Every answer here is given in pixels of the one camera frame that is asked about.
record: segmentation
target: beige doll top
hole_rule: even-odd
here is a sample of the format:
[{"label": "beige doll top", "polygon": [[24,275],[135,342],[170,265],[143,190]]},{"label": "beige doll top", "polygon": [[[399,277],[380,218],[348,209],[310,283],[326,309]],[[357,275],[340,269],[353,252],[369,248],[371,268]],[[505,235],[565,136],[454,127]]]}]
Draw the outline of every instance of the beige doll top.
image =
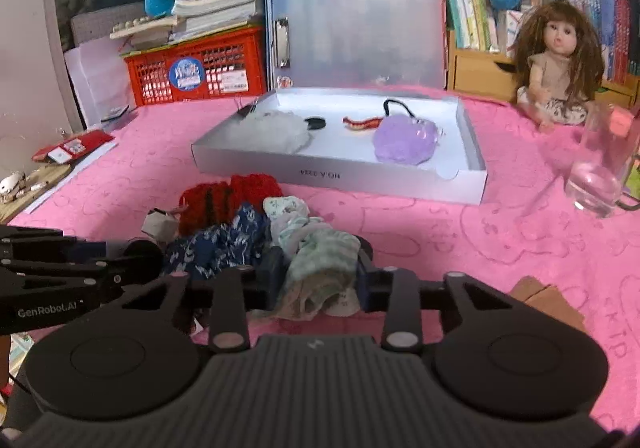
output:
[{"label": "beige doll top", "polygon": [[551,91],[551,97],[566,100],[569,89],[569,58],[545,51],[529,56],[529,67],[533,64],[542,67],[542,87]]}]

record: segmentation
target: red package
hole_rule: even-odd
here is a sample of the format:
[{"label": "red package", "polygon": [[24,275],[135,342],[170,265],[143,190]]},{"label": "red package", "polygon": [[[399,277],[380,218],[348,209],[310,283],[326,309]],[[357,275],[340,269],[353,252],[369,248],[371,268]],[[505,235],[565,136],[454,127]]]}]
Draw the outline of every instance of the red package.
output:
[{"label": "red package", "polygon": [[51,158],[56,163],[63,165],[94,152],[95,149],[112,139],[113,136],[98,129],[73,136],[58,145],[44,147],[33,154],[31,159],[33,161],[45,161],[47,158]]}]

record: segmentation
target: navy blue patterned cloth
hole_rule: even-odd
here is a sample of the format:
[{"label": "navy blue patterned cloth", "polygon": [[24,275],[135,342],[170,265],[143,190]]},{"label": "navy blue patterned cloth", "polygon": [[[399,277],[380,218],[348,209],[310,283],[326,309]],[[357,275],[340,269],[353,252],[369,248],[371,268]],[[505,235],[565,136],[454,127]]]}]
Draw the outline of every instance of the navy blue patterned cloth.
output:
[{"label": "navy blue patterned cloth", "polygon": [[233,266],[257,266],[269,220],[249,203],[242,203],[231,224],[212,226],[168,245],[162,274],[184,271],[204,281]]}]

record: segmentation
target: purple fluffy pouch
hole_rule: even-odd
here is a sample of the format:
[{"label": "purple fluffy pouch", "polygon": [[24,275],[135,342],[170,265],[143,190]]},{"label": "purple fluffy pouch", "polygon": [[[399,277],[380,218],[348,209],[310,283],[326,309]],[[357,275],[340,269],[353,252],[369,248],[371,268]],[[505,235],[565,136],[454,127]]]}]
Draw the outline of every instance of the purple fluffy pouch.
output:
[{"label": "purple fluffy pouch", "polygon": [[[389,103],[397,103],[408,114],[389,114]],[[404,103],[388,99],[384,103],[385,118],[373,134],[376,158],[382,163],[420,165],[431,158],[441,135],[431,120],[415,117]]]}]

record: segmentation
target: brown hair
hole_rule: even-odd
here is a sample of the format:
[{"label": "brown hair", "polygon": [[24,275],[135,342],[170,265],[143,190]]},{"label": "brown hair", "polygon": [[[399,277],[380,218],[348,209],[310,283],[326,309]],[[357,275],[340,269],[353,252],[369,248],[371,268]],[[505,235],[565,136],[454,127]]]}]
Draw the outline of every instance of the brown hair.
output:
[{"label": "brown hair", "polygon": [[600,51],[600,39],[584,14],[567,1],[553,1],[540,6],[522,25],[514,43],[514,62],[518,86],[529,85],[531,67],[528,58],[546,50],[544,31],[549,21],[568,22],[575,28],[577,44],[569,60],[571,82],[567,97],[577,101],[580,96],[593,100],[600,87],[604,62]]}]

